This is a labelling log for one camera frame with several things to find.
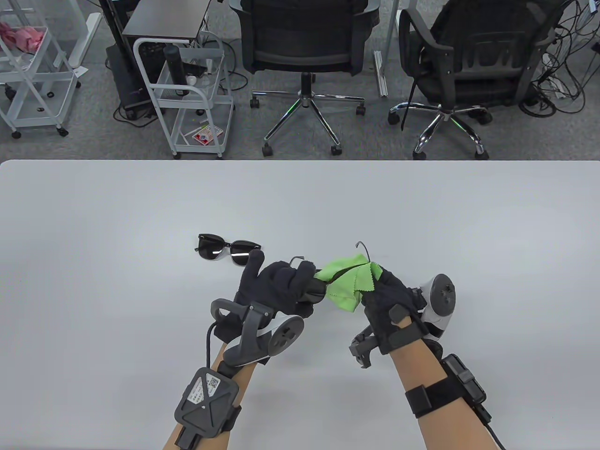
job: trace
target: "tangled wires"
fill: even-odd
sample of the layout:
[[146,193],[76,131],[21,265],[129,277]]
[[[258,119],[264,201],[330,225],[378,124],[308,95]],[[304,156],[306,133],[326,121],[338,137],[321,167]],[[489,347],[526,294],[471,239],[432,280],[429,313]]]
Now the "tangled wires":
[[[594,53],[587,69],[578,79],[569,66],[569,57],[586,48],[600,29],[600,22],[589,32],[584,32],[584,28],[591,22],[594,14],[588,7],[582,9],[579,2],[575,0],[566,0],[560,8],[566,8],[574,4],[575,14],[571,17],[561,20],[557,25],[557,35],[552,49],[548,49],[544,55],[543,69],[540,76],[532,81],[532,86],[536,92],[536,98],[533,100],[524,100],[519,104],[519,108],[525,114],[546,118],[553,116],[557,112],[564,114],[576,114],[581,112],[586,106],[585,87],[589,80],[596,74],[600,64],[592,71],[594,62],[598,53]],[[596,5],[600,5],[600,0],[596,0]],[[579,108],[563,109],[551,100],[551,96],[570,100],[570,106],[581,99]],[[537,105],[538,110],[533,111],[531,107]]]

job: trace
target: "desk leg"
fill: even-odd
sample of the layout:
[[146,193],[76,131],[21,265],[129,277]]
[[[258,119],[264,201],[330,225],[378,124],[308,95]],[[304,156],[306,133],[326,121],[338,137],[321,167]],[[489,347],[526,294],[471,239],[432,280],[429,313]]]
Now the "desk leg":
[[69,64],[73,68],[77,68],[83,62],[83,58],[88,51],[89,45],[96,34],[96,30],[98,29],[98,25],[102,20],[101,13],[92,13],[88,16],[88,19],[85,20],[79,5],[77,4],[77,0],[68,0],[73,10],[73,17],[75,18],[75,25],[77,27],[79,38],[77,39],[77,43],[69,56]]
[[388,36],[385,40],[385,48],[383,49],[383,56],[381,51],[375,50],[373,52],[373,59],[375,64],[375,75],[377,77],[377,85],[379,87],[379,96],[387,97],[388,96],[388,84],[385,80],[385,67],[388,63],[389,57],[389,48],[392,44],[392,35],[394,33],[394,25],[396,26],[396,30],[398,29],[398,18],[400,16],[398,7],[400,5],[400,0],[394,0],[392,4],[392,14],[389,18],[388,25]]

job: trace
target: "black bottle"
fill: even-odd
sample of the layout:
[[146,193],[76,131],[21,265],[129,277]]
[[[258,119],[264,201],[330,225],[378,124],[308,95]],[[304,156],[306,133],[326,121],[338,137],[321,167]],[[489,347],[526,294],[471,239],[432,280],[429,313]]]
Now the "black bottle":
[[[169,72],[174,85],[187,86],[187,81],[184,72],[184,63],[181,61],[181,54],[179,53],[179,47],[173,44],[167,44],[164,47],[164,57],[167,60],[169,66]],[[184,97],[188,95],[189,91],[175,91],[175,93]]]

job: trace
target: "sunglasses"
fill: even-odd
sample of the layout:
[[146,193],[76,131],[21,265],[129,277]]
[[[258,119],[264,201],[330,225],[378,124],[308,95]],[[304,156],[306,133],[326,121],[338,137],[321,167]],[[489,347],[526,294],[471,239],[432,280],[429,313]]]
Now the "sunglasses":
[[196,251],[204,259],[215,260],[225,248],[229,248],[231,259],[238,266],[245,266],[252,250],[260,250],[260,245],[250,241],[235,241],[231,244],[225,242],[221,236],[198,235],[198,248]]

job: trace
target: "white metal cart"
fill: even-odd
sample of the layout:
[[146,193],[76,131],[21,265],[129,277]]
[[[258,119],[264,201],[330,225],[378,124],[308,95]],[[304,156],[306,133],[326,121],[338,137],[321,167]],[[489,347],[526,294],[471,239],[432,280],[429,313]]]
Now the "white metal cart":
[[68,131],[62,125],[74,90],[81,83],[46,21],[36,13],[39,10],[36,1],[29,1],[34,5],[33,9],[23,10],[16,0],[8,0],[11,9],[2,11],[3,17],[8,14],[16,16],[22,26],[29,26],[25,13],[36,15],[41,26],[33,28],[43,32],[44,38],[34,55],[11,50],[0,39],[0,83],[5,85],[6,95],[11,101],[8,111],[2,112],[0,117],[12,129],[15,139],[21,137],[19,128],[45,125],[54,125],[58,134],[65,137]]
[[[235,110],[223,42],[209,31],[200,31],[198,36],[209,37],[216,41],[218,48],[195,48],[188,40],[159,38],[140,38],[133,46],[146,89],[169,142],[173,158],[176,160],[181,158],[182,153],[215,154],[218,158],[222,158]],[[212,67],[211,74],[205,73],[194,86],[174,85],[165,62],[157,82],[151,83],[140,57],[139,49],[143,43],[177,45],[184,62]],[[181,97],[176,91],[188,91],[188,94]],[[168,125],[169,116],[173,120]],[[214,136],[213,141],[208,145],[193,139],[193,133],[204,122]],[[223,131],[220,136],[216,132],[216,127]]]

